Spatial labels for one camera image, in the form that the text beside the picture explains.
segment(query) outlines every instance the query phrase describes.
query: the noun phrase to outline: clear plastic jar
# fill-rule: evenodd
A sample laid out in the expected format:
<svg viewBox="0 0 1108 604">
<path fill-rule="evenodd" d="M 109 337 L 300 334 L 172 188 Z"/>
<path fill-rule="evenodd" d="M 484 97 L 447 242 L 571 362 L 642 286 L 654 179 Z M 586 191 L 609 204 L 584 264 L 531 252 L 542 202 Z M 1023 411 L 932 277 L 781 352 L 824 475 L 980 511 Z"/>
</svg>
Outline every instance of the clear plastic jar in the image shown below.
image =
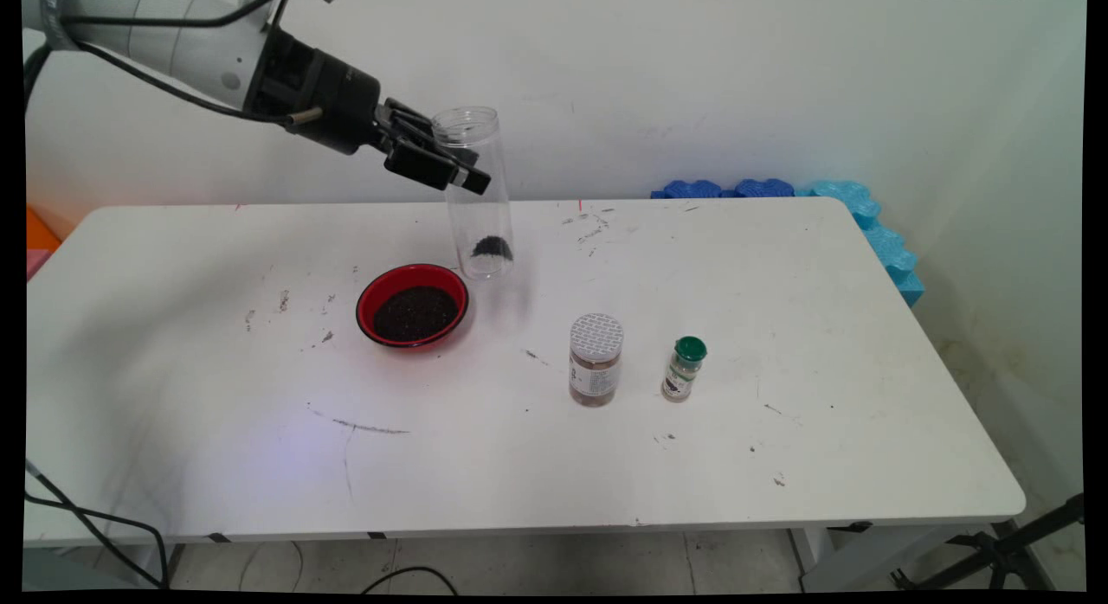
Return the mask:
<svg viewBox="0 0 1108 604">
<path fill-rule="evenodd" d="M 685 402 L 693 392 L 693 380 L 700 371 L 708 347 L 699 338 L 686 336 L 674 345 L 674 355 L 661 380 L 661 396 L 669 402 Z"/>
<path fill-rule="evenodd" d="M 447 187 L 458 266 L 470 279 L 503 275 L 515 259 L 515 245 L 496 111 L 488 106 L 451 109 L 432 117 L 431 125 L 439 147 L 463 161 L 475 157 L 472 165 L 490 177 L 482 195 L 460 186 Z"/>
<path fill-rule="evenodd" d="M 570 396 L 585 407 L 612 402 L 619 383 L 623 326 L 608 315 L 589 314 L 570 328 Z"/>
</svg>

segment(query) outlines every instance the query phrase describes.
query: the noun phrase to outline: label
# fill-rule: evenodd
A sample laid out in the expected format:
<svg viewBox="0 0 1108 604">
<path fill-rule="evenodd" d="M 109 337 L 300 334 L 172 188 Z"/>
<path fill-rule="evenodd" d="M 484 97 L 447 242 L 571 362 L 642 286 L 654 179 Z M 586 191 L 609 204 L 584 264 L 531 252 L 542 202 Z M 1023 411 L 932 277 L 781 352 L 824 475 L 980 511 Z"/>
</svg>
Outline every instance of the label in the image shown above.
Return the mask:
<svg viewBox="0 0 1108 604">
<path fill-rule="evenodd" d="M 616 389 L 619 362 L 604 370 L 591 370 L 570 357 L 570 386 L 586 397 L 602 397 Z"/>
<path fill-rule="evenodd" d="M 687 399 L 689 392 L 693 391 L 694 379 L 696 379 L 695 375 L 686 378 L 686 376 L 677 372 L 677 369 L 670 365 L 666 368 L 666 378 L 661 380 L 661 391 L 670 399 Z"/>
</svg>

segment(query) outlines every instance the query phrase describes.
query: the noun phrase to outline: black cable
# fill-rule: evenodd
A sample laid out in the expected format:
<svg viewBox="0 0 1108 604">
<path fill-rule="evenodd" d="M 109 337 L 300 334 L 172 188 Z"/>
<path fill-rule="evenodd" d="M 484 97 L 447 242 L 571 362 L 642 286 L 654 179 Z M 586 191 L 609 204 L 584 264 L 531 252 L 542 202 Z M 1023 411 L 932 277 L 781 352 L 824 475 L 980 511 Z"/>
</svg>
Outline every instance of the black cable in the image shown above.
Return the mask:
<svg viewBox="0 0 1108 604">
<path fill-rule="evenodd" d="M 103 544 L 103 546 L 105 549 L 107 549 L 107 552 L 111 552 L 112 554 L 114 554 L 115 557 L 120 560 L 120 562 L 122 562 L 124 565 L 126 565 L 127 567 L 130 567 L 133 572 L 135 572 L 136 574 L 138 574 L 140 576 L 142 576 L 143 579 L 145 579 L 146 582 L 151 583 L 155 587 L 162 588 L 162 590 L 166 590 L 166 591 L 170 588 L 170 583 L 168 583 L 170 571 L 168 571 L 168 561 L 167 561 L 166 554 L 165 554 L 165 543 L 162 541 L 162 534 L 157 531 L 157 529 L 155 529 L 154 526 L 151 526 L 150 524 L 144 524 L 144 523 L 137 522 L 135 520 L 127 520 L 126 518 L 119 518 L 119 516 L 115 516 L 115 515 L 110 515 L 107 513 L 102 513 L 100 511 L 94 511 L 94 510 L 91 510 L 91 509 L 85 509 L 83 506 L 78 506 L 78 505 L 73 504 L 73 501 L 71 501 L 66 496 L 66 494 L 62 493 L 62 491 L 60 489 L 58 489 L 58 487 L 54 485 L 53 482 L 51 482 L 50 479 L 48 479 L 45 474 L 43 474 L 42 472 L 39 472 L 39 470 L 34 465 L 31 464 L 30 460 L 28 460 L 28 459 L 24 458 L 23 461 L 25 462 L 25 469 L 27 469 L 27 471 L 30 472 L 30 474 L 32 477 L 34 477 L 40 483 L 42 483 L 42 485 L 44 488 L 47 488 L 50 491 L 50 493 L 55 494 L 55 496 L 58 498 L 58 500 L 60 502 L 54 502 L 52 500 L 45 500 L 45 499 L 42 499 L 42 498 L 33 496 L 27 490 L 23 490 L 23 500 L 24 501 L 31 502 L 32 504 L 41 504 L 43 506 L 52 506 L 54 509 L 64 509 L 64 510 L 69 511 L 78 520 L 80 520 L 81 523 L 84 524 L 84 528 L 89 529 L 89 532 L 92 533 L 92 535 L 95 536 L 98 541 L 100 541 L 100 544 Z M 162 580 L 160 581 L 160 580 L 155 579 L 154 576 L 150 575 L 150 573 L 147 573 L 145 570 L 143 570 L 142 567 L 140 567 L 137 564 L 135 564 L 134 561 L 132 561 L 125 554 L 123 554 L 123 552 L 121 552 L 120 549 L 115 547 L 115 544 L 113 544 L 111 542 L 111 540 L 109 540 L 104 535 L 104 533 L 102 533 L 100 531 L 100 529 L 98 529 L 95 526 L 95 524 L 93 524 L 91 521 L 89 521 L 89 518 L 88 518 L 89 515 L 91 515 L 93 518 L 100 518 L 102 520 L 107 520 L 107 521 L 112 521 L 112 522 L 119 522 L 121 524 L 127 524 L 130 526 L 135 526 L 135 528 L 138 528 L 138 529 L 143 529 L 144 531 L 147 531 L 151 534 L 153 534 L 154 535 L 154 541 L 157 542 L 158 560 L 162 563 Z M 300 557 L 300 570 L 299 570 L 299 572 L 298 572 L 298 574 L 296 576 L 296 583 L 293 584 L 293 591 L 295 592 L 296 587 L 300 584 L 300 575 L 301 575 L 301 573 L 304 573 L 304 553 L 300 552 L 300 545 L 297 545 L 297 543 L 295 541 L 290 542 L 290 543 L 293 544 L 294 547 L 296 547 L 296 554 L 297 554 L 297 556 Z M 254 555 L 257 554 L 257 552 L 258 552 L 258 550 L 256 549 L 250 554 L 249 560 L 246 561 L 247 567 L 249 566 L 250 561 L 254 560 Z M 367 593 L 371 592 L 373 590 L 373 587 L 378 586 L 379 584 L 383 583 L 384 581 L 387 581 L 387 580 L 389 580 L 391 577 L 399 576 L 400 574 L 407 574 L 409 572 L 428 572 L 428 573 L 434 574 L 440 581 L 442 581 L 442 584 L 447 585 L 447 588 L 450 590 L 450 593 L 452 595 L 458 595 L 458 590 L 454 588 L 454 585 L 451 584 L 450 580 L 448 580 L 447 576 L 442 575 L 438 570 L 433 570 L 431 567 L 423 567 L 423 566 L 404 567 L 403 570 L 397 570 L 396 572 L 392 572 L 392 573 L 389 573 L 389 574 L 387 574 L 384 576 L 381 576 L 380 579 L 378 579 L 377 581 L 375 581 L 372 584 L 370 584 L 368 587 L 366 587 L 365 590 L 362 590 L 361 595 L 366 595 Z M 246 567 L 243 569 L 243 575 L 239 576 L 239 584 L 238 584 L 238 590 L 239 591 L 243 590 L 242 579 L 245 575 L 246 575 Z"/>
<path fill-rule="evenodd" d="M 208 102 L 205 99 L 178 90 L 177 88 L 171 85 L 170 83 L 165 83 L 160 79 L 155 79 L 154 76 L 146 74 L 146 72 L 143 72 L 142 69 L 132 66 L 131 64 L 126 63 L 121 59 L 115 58 L 114 55 L 110 54 L 103 49 L 96 48 L 92 44 L 84 43 L 83 41 L 75 41 L 75 43 L 81 50 L 88 52 L 89 54 L 99 57 L 100 59 L 103 59 L 104 61 L 111 63 L 112 65 L 119 69 L 123 69 L 124 72 L 131 74 L 132 76 L 135 76 L 138 80 L 142 80 L 144 83 L 154 85 L 155 88 L 166 92 L 167 94 L 174 95 L 181 100 L 184 100 L 185 102 L 197 104 L 197 106 L 205 108 L 208 111 L 218 113 L 220 115 L 227 115 L 229 117 L 237 117 L 239 120 L 249 120 L 250 122 L 261 122 L 265 124 L 279 124 L 284 126 L 293 123 L 293 117 L 290 117 L 289 115 L 265 115 L 261 113 L 250 113 L 248 111 L 237 111 L 235 109 L 230 109 L 229 106 L 224 106 L 224 104 L 215 104 Z"/>
<path fill-rule="evenodd" d="M 281 19 L 281 17 L 285 16 L 285 6 L 287 6 L 287 4 L 288 4 L 288 0 L 280 0 L 280 2 L 277 3 L 277 11 L 274 12 L 274 21 L 273 21 L 273 25 L 274 27 L 279 27 L 280 25 L 280 19 Z"/>
<path fill-rule="evenodd" d="M 107 18 L 103 16 L 63 16 L 62 27 L 71 24 L 109 24 L 120 27 L 172 27 L 181 29 L 213 29 L 225 27 L 236 20 L 242 20 L 249 13 L 257 11 L 261 6 L 271 0 L 253 0 L 226 16 L 213 18 L 211 20 L 195 19 L 167 19 L 167 18 Z"/>
<path fill-rule="evenodd" d="M 39 80 L 39 73 L 47 64 L 51 51 L 50 44 L 42 44 L 31 53 L 31 57 L 27 58 L 27 63 L 23 64 L 23 115 L 27 115 L 28 104 L 31 104 L 31 91 L 34 90 L 34 83 Z"/>
<path fill-rule="evenodd" d="M 90 509 L 84 509 L 82 506 L 78 506 L 78 505 L 73 504 L 73 501 L 71 501 L 66 496 L 66 494 L 62 493 L 62 491 L 60 489 L 58 489 L 58 487 L 54 485 L 50 481 L 50 479 L 47 478 L 45 474 L 43 474 L 42 472 L 39 472 L 39 470 L 34 465 L 32 465 L 30 461 L 28 461 L 28 460 L 24 459 L 24 462 L 25 462 L 25 469 L 27 469 L 27 471 L 30 472 L 32 477 L 34 477 L 40 483 L 42 483 L 42 487 L 47 488 L 47 490 L 49 490 L 50 493 L 54 494 L 54 496 L 58 498 L 58 500 L 61 501 L 61 502 L 54 502 L 54 501 L 51 501 L 51 500 L 44 500 L 44 499 L 41 499 L 41 498 L 33 496 L 27 490 L 23 490 L 23 500 L 24 501 L 31 502 L 32 504 L 41 504 L 43 506 L 52 506 L 52 508 L 55 508 L 55 509 L 64 509 L 64 510 L 69 511 L 78 520 L 80 520 L 82 524 L 84 524 L 85 529 L 89 529 L 89 532 L 92 533 L 92 535 L 94 538 L 96 538 L 98 541 L 100 541 L 100 544 L 103 544 L 103 546 L 105 549 L 107 549 L 109 552 L 111 552 L 112 554 L 114 554 L 115 557 L 119 559 L 121 563 L 123 563 L 124 565 L 126 565 L 127 567 L 130 567 L 131 571 L 133 571 L 136 574 L 138 574 L 140 576 L 142 576 L 143 580 L 145 580 L 146 582 L 151 583 L 156 588 L 162 588 L 162 590 L 168 590 L 170 588 L 170 583 L 168 583 L 170 572 L 168 572 L 168 562 L 167 562 L 166 556 L 165 556 L 165 543 L 162 541 L 162 535 L 161 535 L 161 533 L 157 532 L 157 529 L 155 529 L 155 528 L 153 528 L 153 526 L 151 526 L 148 524 L 143 524 L 142 522 L 136 522 L 134 520 L 127 520 L 126 518 L 117 518 L 115 515 L 109 515 L 107 513 L 100 513 L 100 511 L 92 511 Z M 119 547 L 115 547 L 115 544 L 113 544 L 111 542 L 111 540 L 109 540 L 104 535 L 104 533 L 102 533 L 100 531 L 100 529 L 98 529 L 95 526 L 95 524 L 93 524 L 89 520 L 88 515 L 92 515 L 93 518 L 100 518 L 100 519 L 103 519 L 103 520 L 110 520 L 112 522 L 119 522 L 119 523 L 122 523 L 122 524 L 127 524 L 127 525 L 131 525 L 131 526 L 136 526 L 136 528 L 143 529 L 143 530 L 146 530 L 146 531 L 153 533 L 154 534 L 154 540 L 157 542 L 158 560 L 162 563 L 162 580 L 157 580 L 154 576 L 150 575 L 150 573 L 146 572 L 146 570 L 143 570 L 142 567 L 140 567 L 137 564 L 135 564 L 134 561 L 132 561 L 125 554 L 123 554 L 123 552 L 121 552 Z"/>
<path fill-rule="evenodd" d="M 377 585 L 381 584 L 382 582 L 384 582 L 384 581 L 387 581 L 387 580 L 389 580 L 389 579 L 391 579 L 393 576 L 399 576 L 400 574 L 407 574 L 408 572 L 428 572 L 428 573 L 434 574 L 435 576 L 439 577 L 440 581 L 442 581 L 442 584 L 447 585 L 447 588 L 450 590 L 451 594 L 458 595 L 458 590 L 454 588 L 454 585 L 450 584 L 450 581 L 447 580 L 447 576 L 440 574 L 437 570 L 432 570 L 431 567 L 420 567 L 420 566 L 417 566 L 417 567 L 404 567 L 403 570 L 397 570 L 396 572 L 392 572 L 391 574 L 387 574 L 384 576 L 381 576 L 380 579 L 377 579 L 377 581 L 375 581 L 373 584 L 371 584 L 368 587 L 366 587 L 365 590 L 362 590 L 361 595 L 366 595 L 367 593 L 371 592 L 373 590 L 373 587 L 376 587 Z"/>
</svg>

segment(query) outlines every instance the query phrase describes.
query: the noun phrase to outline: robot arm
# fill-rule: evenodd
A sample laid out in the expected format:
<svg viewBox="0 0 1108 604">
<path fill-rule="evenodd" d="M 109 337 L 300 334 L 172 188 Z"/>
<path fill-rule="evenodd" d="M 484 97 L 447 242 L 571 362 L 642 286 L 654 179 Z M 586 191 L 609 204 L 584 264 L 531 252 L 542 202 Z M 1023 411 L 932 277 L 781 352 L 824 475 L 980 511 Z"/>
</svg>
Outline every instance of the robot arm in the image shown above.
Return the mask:
<svg viewBox="0 0 1108 604">
<path fill-rule="evenodd" d="M 391 98 L 379 103 L 375 76 L 280 29 L 276 3 L 22 0 L 22 12 L 23 25 L 47 33 L 55 50 L 107 49 L 244 114 L 287 116 L 285 130 L 343 154 L 369 145 L 407 178 L 484 193 L 490 178 L 474 168 L 475 154 L 439 147 L 430 120 Z"/>
</svg>

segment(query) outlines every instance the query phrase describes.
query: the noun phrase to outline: red bowl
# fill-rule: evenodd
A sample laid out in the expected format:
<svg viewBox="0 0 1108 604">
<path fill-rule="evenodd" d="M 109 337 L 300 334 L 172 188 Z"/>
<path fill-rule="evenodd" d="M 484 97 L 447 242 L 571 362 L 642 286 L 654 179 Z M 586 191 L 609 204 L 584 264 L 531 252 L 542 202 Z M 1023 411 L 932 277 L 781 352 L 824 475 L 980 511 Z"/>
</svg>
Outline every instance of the red bowl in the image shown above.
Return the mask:
<svg viewBox="0 0 1108 604">
<path fill-rule="evenodd" d="M 377 310 L 381 309 L 384 301 L 388 301 L 397 293 L 414 288 L 416 286 L 433 286 L 434 288 L 443 289 L 458 304 L 458 316 L 442 331 L 428 336 L 422 340 L 399 341 L 388 340 L 378 336 L 373 330 L 373 315 L 377 314 Z M 384 272 L 377 276 L 377 279 L 370 281 L 369 286 L 362 290 L 361 297 L 358 298 L 355 315 L 358 319 L 358 327 L 361 328 L 361 331 L 370 340 L 386 347 L 412 348 L 429 345 L 454 331 L 454 328 L 462 321 L 469 307 L 470 291 L 465 288 L 465 283 L 462 281 L 462 278 L 458 277 L 458 274 L 451 269 L 440 267 L 439 265 L 404 265 Z"/>
</svg>

